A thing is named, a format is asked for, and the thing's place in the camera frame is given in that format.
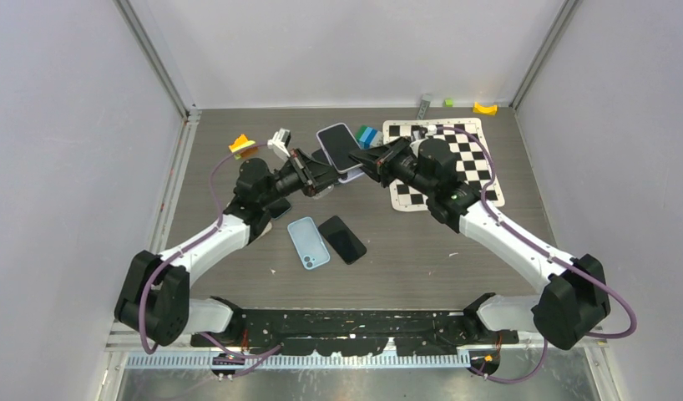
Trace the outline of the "phone with lilac edge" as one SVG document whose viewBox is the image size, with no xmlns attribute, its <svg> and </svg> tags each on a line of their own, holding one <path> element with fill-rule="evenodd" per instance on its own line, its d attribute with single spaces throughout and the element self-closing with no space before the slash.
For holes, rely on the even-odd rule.
<svg viewBox="0 0 683 401">
<path fill-rule="evenodd" d="M 338 173 L 347 173 L 359 168 L 360 163 L 350 157 L 353 150 L 359 150 L 359 144 L 348 126 L 344 123 L 336 123 L 316 133 L 316 137 Z"/>
</svg>

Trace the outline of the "lilac phone case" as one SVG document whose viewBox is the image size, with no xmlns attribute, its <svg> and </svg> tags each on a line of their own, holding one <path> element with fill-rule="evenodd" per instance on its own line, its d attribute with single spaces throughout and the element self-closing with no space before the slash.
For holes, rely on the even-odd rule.
<svg viewBox="0 0 683 401">
<path fill-rule="evenodd" d="M 361 178 L 364 176 L 364 172 L 360 168 L 349 170 L 348 172 L 342 173 L 338 179 L 338 183 L 345 185 L 353 180 Z"/>
</svg>

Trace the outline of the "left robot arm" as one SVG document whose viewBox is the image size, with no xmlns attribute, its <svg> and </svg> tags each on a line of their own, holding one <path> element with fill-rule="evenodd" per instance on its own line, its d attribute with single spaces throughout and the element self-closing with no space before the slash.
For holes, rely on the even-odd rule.
<svg viewBox="0 0 683 401">
<path fill-rule="evenodd" d="M 270 170 L 260 158 L 243 161 L 233 197 L 216 200 L 217 217 L 203 231 L 159 254 L 134 256 L 114 308 L 115 319 L 134 329 L 147 354 L 185 334 L 211 333 L 225 346 L 244 332 L 231 303 L 213 297 L 194 299 L 192 285 L 229 254 L 249 246 L 271 228 L 272 204 L 300 191 L 320 195 L 338 180 L 334 167 L 299 149 L 281 168 Z"/>
</svg>

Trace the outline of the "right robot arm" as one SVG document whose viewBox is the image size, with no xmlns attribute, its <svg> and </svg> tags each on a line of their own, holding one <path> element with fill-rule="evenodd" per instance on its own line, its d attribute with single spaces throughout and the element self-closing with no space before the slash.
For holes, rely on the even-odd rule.
<svg viewBox="0 0 683 401">
<path fill-rule="evenodd" d="M 489 249 L 536 291 L 476 302 L 476 312 L 463 322 L 472 341 L 485 343 L 503 330 L 537 332 L 549 344 L 569 350 L 609 316 L 601 263 L 589 254 L 571 256 L 515 225 L 460 177 L 458 158 L 445 141 L 401 138 L 353 150 L 350 157 L 384 187 L 400 180 L 420 191 L 436 221 Z"/>
</svg>

